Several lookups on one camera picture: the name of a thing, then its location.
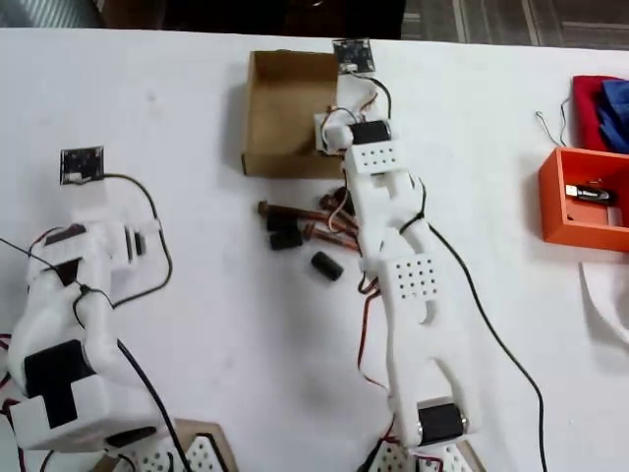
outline cardboard box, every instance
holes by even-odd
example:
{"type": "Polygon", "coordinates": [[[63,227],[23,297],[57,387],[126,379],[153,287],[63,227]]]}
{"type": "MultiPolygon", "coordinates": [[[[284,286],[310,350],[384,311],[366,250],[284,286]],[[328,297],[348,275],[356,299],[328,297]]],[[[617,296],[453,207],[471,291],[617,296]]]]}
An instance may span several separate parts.
{"type": "Polygon", "coordinates": [[[315,150],[316,113],[336,103],[333,54],[253,51],[242,155],[247,175],[342,178],[340,158],[315,150]]]}
{"type": "Polygon", "coordinates": [[[629,251],[629,155],[557,147],[540,168],[543,239],[549,243],[629,251]],[[621,225],[609,207],[566,196],[566,185],[589,185],[618,196],[621,225]]]}

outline black square sensor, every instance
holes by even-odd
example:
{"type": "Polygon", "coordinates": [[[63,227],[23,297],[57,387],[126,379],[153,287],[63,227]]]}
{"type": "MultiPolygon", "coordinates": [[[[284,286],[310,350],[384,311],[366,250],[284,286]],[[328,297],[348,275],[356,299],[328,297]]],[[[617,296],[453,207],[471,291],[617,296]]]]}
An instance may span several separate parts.
{"type": "Polygon", "coordinates": [[[100,180],[104,173],[103,146],[63,149],[59,181],[61,185],[100,180]]]}

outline red cloth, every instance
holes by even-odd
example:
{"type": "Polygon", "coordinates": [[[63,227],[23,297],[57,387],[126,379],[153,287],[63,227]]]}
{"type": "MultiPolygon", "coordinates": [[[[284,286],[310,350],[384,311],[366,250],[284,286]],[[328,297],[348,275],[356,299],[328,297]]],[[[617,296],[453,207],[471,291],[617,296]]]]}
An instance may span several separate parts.
{"type": "Polygon", "coordinates": [[[607,150],[609,147],[600,135],[600,119],[597,114],[602,81],[616,79],[608,76],[575,76],[572,78],[572,98],[577,114],[581,148],[607,150]]]}

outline blue cloth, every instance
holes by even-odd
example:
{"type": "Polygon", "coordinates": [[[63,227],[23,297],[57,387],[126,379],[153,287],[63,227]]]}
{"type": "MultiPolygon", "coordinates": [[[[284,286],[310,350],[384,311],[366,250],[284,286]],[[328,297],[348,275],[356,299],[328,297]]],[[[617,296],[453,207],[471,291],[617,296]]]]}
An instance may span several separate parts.
{"type": "Polygon", "coordinates": [[[629,81],[603,81],[597,112],[609,148],[629,154],[629,81]]]}

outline perforated plate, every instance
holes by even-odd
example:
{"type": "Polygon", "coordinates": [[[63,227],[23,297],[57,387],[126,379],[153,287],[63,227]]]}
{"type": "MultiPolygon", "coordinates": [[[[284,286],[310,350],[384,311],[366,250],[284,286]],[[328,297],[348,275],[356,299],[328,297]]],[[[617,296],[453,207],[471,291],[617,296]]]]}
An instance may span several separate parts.
{"type": "Polygon", "coordinates": [[[390,290],[394,308],[403,309],[437,297],[437,274],[431,254],[388,261],[381,272],[379,276],[390,290]]]}
{"type": "MultiPolygon", "coordinates": [[[[173,472],[183,472],[184,467],[171,439],[167,438],[127,456],[134,462],[138,472],[167,472],[170,457],[173,457],[173,472]]],[[[197,436],[186,452],[188,463],[195,472],[226,472],[227,468],[211,435],[197,436]]],[[[113,472],[133,472],[134,469],[124,460],[120,460],[113,472]]]]}
{"type": "Polygon", "coordinates": [[[440,463],[432,457],[443,462],[442,472],[485,472],[483,467],[466,461],[456,444],[433,447],[426,454],[414,456],[405,454],[399,445],[388,442],[380,446],[370,472],[439,472],[440,463]]]}
{"type": "Polygon", "coordinates": [[[406,157],[395,141],[351,146],[345,161],[357,174],[379,174],[408,167],[406,157]]]}

